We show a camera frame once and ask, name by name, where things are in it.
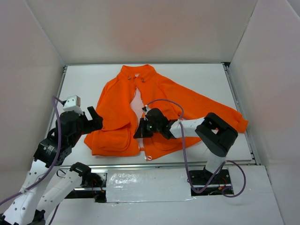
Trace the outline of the orange zip-up jacket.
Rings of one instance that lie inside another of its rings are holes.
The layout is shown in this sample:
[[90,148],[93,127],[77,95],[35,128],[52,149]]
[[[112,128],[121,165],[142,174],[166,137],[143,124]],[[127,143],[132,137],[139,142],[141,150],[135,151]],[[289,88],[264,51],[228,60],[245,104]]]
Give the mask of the orange zip-up jacket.
[[241,113],[160,75],[151,65],[123,66],[105,85],[97,103],[96,112],[103,118],[103,128],[84,139],[92,155],[131,157],[140,153],[139,143],[133,138],[138,118],[131,108],[136,91],[144,104],[160,109],[169,119],[182,115],[192,120],[215,113],[237,132],[246,131],[248,122]]

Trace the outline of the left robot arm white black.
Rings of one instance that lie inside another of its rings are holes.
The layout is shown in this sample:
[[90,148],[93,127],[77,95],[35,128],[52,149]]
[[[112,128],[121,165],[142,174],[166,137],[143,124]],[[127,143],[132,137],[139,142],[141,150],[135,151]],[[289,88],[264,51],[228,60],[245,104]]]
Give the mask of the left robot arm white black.
[[88,111],[91,120],[84,112],[66,111],[58,116],[55,128],[39,143],[23,186],[10,197],[11,205],[0,215],[2,225],[44,225],[74,188],[102,185],[100,176],[89,166],[76,162],[54,187],[46,190],[80,137],[103,127],[103,119],[94,107],[88,107]]

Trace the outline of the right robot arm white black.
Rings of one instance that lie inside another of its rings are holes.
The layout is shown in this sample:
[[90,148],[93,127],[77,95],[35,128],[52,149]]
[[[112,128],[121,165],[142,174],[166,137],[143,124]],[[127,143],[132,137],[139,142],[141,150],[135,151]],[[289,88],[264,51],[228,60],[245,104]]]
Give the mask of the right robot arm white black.
[[215,113],[193,120],[169,120],[157,109],[145,106],[145,116],[134,134],[134,139],[151,138],[160,133],[166,140],[199,137],[210,150],[210,157],[203,169],[203,177],[208,183],[220,178],[220,170],[229,149],[238,137],[238,132]]

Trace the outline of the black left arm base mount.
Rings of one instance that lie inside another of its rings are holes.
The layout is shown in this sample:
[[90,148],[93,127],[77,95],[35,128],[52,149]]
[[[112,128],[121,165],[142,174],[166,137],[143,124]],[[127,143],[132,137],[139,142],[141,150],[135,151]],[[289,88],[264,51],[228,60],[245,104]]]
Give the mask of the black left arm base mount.
[[90,199],[96,203],[106,203],[107,173],[97,172],[85,185],[74,188],[65,199]]

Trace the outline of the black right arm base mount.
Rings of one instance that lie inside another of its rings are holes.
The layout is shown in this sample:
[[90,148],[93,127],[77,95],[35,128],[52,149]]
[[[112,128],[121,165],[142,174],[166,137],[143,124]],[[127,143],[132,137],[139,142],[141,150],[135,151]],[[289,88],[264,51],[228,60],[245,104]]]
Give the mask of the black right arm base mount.
[[[204,170],[191,170],[189,171],[191,182],[195,189],[201,190],[211,177],[210,173],[206,173]],[[222,169],[213,180],[201,193],[196,193],[191,189],[192,196],[205,196],[205,195],[222,195],[224,190],[225,195],[233,195],[231,184],[231,178],[228,169]]]

